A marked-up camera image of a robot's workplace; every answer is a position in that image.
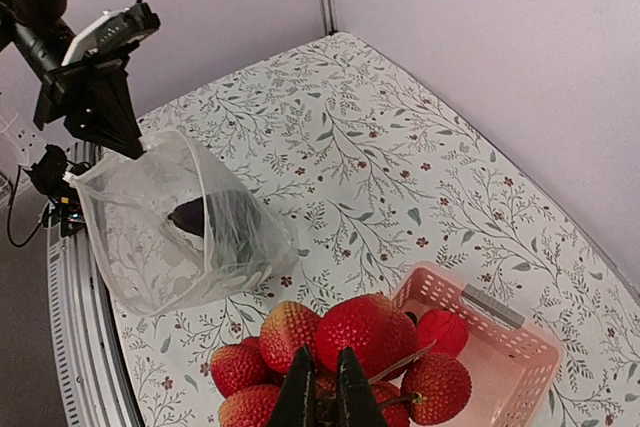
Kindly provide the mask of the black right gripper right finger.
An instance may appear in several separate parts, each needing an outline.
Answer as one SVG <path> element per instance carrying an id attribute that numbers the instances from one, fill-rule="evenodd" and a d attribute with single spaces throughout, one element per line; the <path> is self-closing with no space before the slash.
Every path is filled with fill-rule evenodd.
<path id="1" fill-rule="evenodd" d="M 339 354 L 335 409 L 337 426 L 389 426 L 351 347 Z"/>

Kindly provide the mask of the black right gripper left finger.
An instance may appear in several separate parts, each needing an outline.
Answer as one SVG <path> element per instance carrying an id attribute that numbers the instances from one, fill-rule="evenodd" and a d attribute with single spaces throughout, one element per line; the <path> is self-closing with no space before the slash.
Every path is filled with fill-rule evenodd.
<path id="1" fill-rule="evenodd" d="M 310 347 L 304 345 L 295 353 L 267 426 L 313 427 L 316 406 L 315 364 Z"/>

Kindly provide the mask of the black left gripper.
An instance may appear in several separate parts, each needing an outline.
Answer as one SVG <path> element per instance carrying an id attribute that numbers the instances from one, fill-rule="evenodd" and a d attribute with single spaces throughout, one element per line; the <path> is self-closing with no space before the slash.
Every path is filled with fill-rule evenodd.
<path id="1" fill-rule="evenodd" d="M 76 139 L 142 156 L 126 72 L 130 47 L 62 66 L 76 36 L 62 19 L 66 7 L 67 0 L 1 0 L 1 45 L 14 44 L 41 82 L 34 124 L 42 130 L 63 118 Z"/>

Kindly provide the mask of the red cherry bunch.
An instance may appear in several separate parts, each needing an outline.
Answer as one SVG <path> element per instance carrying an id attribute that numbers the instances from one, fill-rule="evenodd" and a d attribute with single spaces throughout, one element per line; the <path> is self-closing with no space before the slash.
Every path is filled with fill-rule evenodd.
<path id="1" fill-rule="evenodd" d="M 222 426 L 433 426 L 467 406 L 469 340 L 456 314 L 403 312 L 382 294 L 319 315 L 279 303 L 256 337 L 217 349 Z"/>

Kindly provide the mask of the red wrinkled apple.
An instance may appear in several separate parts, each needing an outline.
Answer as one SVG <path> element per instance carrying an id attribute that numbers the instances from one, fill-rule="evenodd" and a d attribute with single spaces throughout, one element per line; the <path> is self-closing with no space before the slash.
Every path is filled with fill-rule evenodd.
<path id="1" fill-rule="evenodd" d="M 418 348 L 433 344 L 430 353 L 458 357 L 469 341 L 466 322 L 456 313 L 442 309 L 431 309 L 416 323 Z"/>

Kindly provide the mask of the clear zip top bag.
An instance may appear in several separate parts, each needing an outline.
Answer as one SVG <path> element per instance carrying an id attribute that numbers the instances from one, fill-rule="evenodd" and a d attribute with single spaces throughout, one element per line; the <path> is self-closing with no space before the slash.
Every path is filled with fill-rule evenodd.
<path id="1" fill-rule="evenodd" d="M 86 173 L 64 176 L 75 188 L 97 267 L 111 296 L 140 316 L 199 307 L 252 290 L 297 263 L 285 220 L 257 199 L 202 143 L 170 129 L 143 136 L 144 153 L 107 152 Z M 254 270 L 214 271 L 206 196 L 250 193 L 262 215 Z M 167 219 L 178 205 L 202 197 L 204 237 Z"/>

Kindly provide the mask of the pink plastic basket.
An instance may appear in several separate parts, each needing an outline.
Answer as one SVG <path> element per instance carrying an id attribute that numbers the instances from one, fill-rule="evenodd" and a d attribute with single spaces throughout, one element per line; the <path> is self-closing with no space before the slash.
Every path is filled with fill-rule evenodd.
<path id="1" fill-rule="evenodd" d="M 413 266 L 392 295 L 420 317 L 432 309 L 461 317 L 470 332 L 459 360 L 472 394 L 447 426 L 532 426 L 558 372 L 563 347 L 523 315 L 433 262 Z"/>

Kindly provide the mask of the green cucumber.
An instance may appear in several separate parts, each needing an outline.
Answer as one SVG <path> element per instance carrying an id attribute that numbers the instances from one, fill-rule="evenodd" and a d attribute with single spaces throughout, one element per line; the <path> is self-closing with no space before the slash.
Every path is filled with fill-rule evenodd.
<path id="1" fill-rule="evenodd" d="M 259 265 L 256 234 L 262 215 L 250 193 L 225 190 L 206 196 L 214 271 L 254 270 Z"/>

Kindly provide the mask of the dark purple eggplant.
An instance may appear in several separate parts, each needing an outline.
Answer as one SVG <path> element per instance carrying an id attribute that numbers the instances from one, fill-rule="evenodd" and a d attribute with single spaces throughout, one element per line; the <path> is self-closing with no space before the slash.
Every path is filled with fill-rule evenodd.
<path id="1" fill-rule="evenodd" d="M 199 197 L 178 205 L 168 214 L 167 219 L 176 228 L 203 238 L 205 232 L 203 198 Z"/>

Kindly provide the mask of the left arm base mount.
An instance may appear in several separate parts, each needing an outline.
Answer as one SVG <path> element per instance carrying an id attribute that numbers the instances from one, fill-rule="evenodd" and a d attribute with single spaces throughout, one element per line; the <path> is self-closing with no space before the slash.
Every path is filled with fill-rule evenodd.
<path id="1" fill-rule="evenodd" d="M 64 180 L 66 174 L 76 176 L 86 173 L 91 164 L 72 162 L 65 151 L 52 144 L 45 146 L 44 155 L 26 169 L 26 174 L 35 189 L 51 203 L 49 218 L 60 225 L 62 237 L 69 237 L 85 227 L 84 214 L 75 188 Z"/>

